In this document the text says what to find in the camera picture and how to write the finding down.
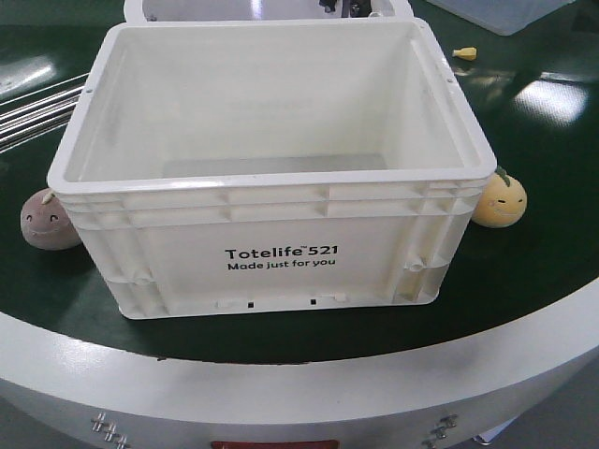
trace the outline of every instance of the black object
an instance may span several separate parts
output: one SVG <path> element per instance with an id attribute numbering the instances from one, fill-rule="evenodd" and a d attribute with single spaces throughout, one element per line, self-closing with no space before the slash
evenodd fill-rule
<path id="1" fill-rule="evenodd" d="M 318 5 L 325 9 L 325 12 L 335 12 L 335 5 L 337 4 L 337 0 L 320 0 Z"/>
<path id="2" fill-rule="evenodd" d="M 349 17 L 368 17 L 373 12 L 371 0 L 351 0 L 349 2 Z"/>

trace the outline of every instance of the metal clip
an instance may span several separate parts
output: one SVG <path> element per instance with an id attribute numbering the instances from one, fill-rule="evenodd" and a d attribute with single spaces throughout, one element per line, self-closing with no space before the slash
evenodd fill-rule
<path id="1" fill-rule="evenodd" d="M 105 419 L 106 419 L 105 412 L 100 412 L 97 414 L 96 418 L 92 418 L 92 423 L 94 423 L 92 425 L 92 431 L 101 432 L 102 429 L 104 428 L 104 426 L 108 425 L 108 423 L 106 421 L 104 421 Z"/>
<path id="2" fill-rule="evenodd" d="M 118 433 L 116 433 L 116 424 L 110 423 L 109 428 L 106 430 L 106 435 L 104 435 L 105 442 L 112 442 L 114 437 L 120 437 Z"/>

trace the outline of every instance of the translucent container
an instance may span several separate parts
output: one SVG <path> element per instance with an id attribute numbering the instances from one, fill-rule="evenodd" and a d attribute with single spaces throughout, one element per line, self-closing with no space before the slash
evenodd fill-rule
<path id="1" fill-rule="evenodd" d="M 427 0 L 501 36 L 513 35 L 575 0 Z"/>

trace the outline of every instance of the plush toy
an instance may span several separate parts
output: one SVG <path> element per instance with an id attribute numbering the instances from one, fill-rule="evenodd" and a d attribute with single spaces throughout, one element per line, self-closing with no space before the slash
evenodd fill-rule
<path id="1" fill-rule="evenodd" d="M 526 203 L 522 184 L 497 167 L 478 200 L 472 220 L 486 227 L 507 227 L 522 217 Z"/>
<path id="2" fill-rule="evenodd" d="M 66 250 L 81 243 L 51 189 L 31 196 L 21 209 L 21 232 L 27 243 L 41 250 Z"/>

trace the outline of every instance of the white container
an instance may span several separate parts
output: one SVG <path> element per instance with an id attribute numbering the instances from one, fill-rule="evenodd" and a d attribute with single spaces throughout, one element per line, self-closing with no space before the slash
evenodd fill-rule
<path id="1" fill-rule="evenodd" d="M 159 318 L 426 304 L 494 168 L 420 20 L 123 24 L 48 182 Z"/>
<path id="2" fill-rule="evenodd" d="M 341 4 L 327 13 L 318 0 L 125 0 L 128 22 L 265 21 L 341 17 Z"/>
<path id="3" fill-rule="evenodd" d="M 575 0 L 427 0 L 500 36 L 510 36 Z"/>

